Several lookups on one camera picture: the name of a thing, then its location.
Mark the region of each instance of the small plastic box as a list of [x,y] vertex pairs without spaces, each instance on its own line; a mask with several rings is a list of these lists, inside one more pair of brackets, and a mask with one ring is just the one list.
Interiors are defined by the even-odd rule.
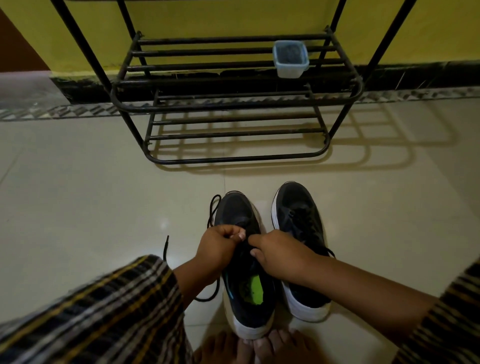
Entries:
[[307,47],[298,40],[277,40],[273,45],[273,62],[280,78],[299,78],[310,60]]

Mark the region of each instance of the sneaker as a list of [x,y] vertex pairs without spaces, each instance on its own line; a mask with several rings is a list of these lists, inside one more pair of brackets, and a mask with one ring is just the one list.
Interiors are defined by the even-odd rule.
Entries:
[[250,255],[253,247],[248,237],[261,233],[258,212],[244,194],[230,191],[219,202],[214,217],[214,225],[222,224],[241,226],[247,235],[222,272],[225,314],[239,338],[259,339],[272,327],[276,296],[273,278]]
[[[272,203],[272,222],[275,229],[289,233],[315,253],[334,256],[325,246],[320,214],[312,196],[296,182],[284,183]],[[309,288],[282,282],[283,297],[292,315],[303,321],[318,322],[330,311],[331,300]]]

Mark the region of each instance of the shoelace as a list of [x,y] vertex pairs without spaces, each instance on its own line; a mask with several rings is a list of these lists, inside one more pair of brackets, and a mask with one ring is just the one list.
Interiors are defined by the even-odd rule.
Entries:
[[316,236],[316,230],[313,227],[312,218],[307,210],[303,208],[297,208],[291,211],[289,215],[295,226],[300,229],[301,238],[307,243],[307,245],[316,246],[318,247],[318,250],[325,250],[328,254],[331,254],[335,258],[335,254],[333,254],[333,252],[326,246],[318,246],[316,244],[318,237]]
[[[218,202],[217,202],[215,208],[213,208],[213,204],[214,204],[215,199],[217,197],[218,197]],[[215,196],[213,196],[212,200],[210,201],[210,216],[208,217],[208,221],[207,221],[207,229],[211,228],[213,226],[213,222],[212,222],[213,215],[216,213],[216,210],[218,209],[218,204],[220,204],[221,200],[222,200],[222,196],[220,196],[219,194],[216,194]],[[165,241],[165,246],[163,248],[163,261],[164,262],[167,261],[167,249],[168,249],[169,238],[170,238],[170,235],[167,235],[167,240]],[[219,290],[220,290],[220,277],[216,280],[215,292],[213,292],[213,294],[210,297],[208,297],[208,298],[197,298],[197,297],[195,297],[194,300],[196,300],[198,302],[209,302],[216,297]]]

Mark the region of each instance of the checkered sleeve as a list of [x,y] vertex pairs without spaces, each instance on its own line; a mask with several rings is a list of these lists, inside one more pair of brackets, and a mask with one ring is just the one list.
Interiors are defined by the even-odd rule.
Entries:
[[183,298],[155,255],[0,326],[0,363],[191,363]]
[[480,259],[448,287],[394,363],[480,363]]

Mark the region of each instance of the green insole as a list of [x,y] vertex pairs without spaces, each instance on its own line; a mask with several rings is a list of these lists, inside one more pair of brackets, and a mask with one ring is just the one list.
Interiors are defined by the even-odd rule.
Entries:
[[260,282],[258,274],[251,276],[240,283],[240,295],[251,304],[262,304],[264,301],[264,289]]

